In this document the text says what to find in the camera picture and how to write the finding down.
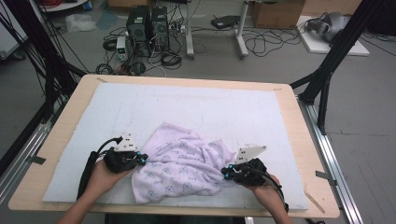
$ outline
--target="cardboard box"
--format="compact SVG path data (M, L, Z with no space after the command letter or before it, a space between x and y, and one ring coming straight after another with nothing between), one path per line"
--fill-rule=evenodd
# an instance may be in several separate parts
M251 19L257 28L294 29L304 4L305 0L289 0L274 4L256 2Z
M109 7L151 6L150 0L108 0Z
M306 0L302 15L319 17L323 12L338 11L352 15L361 0Z

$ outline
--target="white bracket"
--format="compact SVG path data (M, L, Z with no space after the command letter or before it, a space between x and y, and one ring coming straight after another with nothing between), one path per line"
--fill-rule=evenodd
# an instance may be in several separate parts
M267 146L262 147L241 147L239 148L238 156L236 157L235 164L244 163L257 158L262 154Z
M121 136L122 141L114 148L114 151L137 151L137 145L130 133Z

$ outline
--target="white mat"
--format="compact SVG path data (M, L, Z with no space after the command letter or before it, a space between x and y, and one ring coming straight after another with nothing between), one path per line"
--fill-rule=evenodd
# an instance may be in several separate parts
M312 19L309 16L301 16L297 21L297 26ZM315 32L304 32L305 28L298 29L303 42L310 53L328 53L330 51L329 43L326 42L320 35ZM361 44L361 42L356 41L355 45L349 51L347 55L355 56L369 56L370 52Z
M164 122L195 130L207 141L222 139L234 151L266 145L259 158L281 180L290 209L308 208L273 92L111 83L97 88L60 158L43 201L74 202L92 150L122 133L131 133L141 148ZM130 179L126 176L119 181L99 203L134 204ZM217 196L166 198L159 204L261 207L253 194L241 186L226 189Z

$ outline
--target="wrinkled cloth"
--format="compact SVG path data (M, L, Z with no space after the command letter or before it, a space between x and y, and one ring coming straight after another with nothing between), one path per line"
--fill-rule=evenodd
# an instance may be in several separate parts
M164 197L211 196L234 185L221 168L234 163L221 140L207 143L200 134L164 123L141 150L147 164L132 176L136 203L157 203Z

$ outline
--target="forearm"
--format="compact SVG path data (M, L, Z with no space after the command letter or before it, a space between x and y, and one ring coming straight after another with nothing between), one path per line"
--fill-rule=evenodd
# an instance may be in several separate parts
M274 218L276 224L290 224L291 219L283 207L283 203L281 201L275 201L272 204L265 205L265 208Z
M84 193L76 203L67 210L64 216L58 220L57 224L79 224L98 199L95 195Z
M291 219L285 210L284 204L278 193L268 186L253 190L259 203L264 206L274 218L276 224L290 224Z

